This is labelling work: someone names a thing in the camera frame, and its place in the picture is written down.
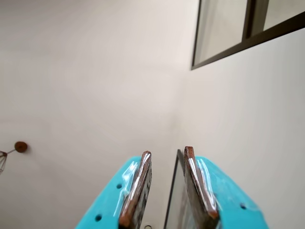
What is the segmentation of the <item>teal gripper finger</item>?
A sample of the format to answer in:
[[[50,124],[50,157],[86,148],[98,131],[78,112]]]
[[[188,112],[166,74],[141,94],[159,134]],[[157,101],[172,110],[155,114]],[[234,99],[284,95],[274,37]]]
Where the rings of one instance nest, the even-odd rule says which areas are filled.
[[[197,229],[266,229],[260,208],[217,165],[184,149],[183,175]]]
[[[77,229],[139,229],[151,182],[152,154],[130,158],[112,177],[77,224]]]

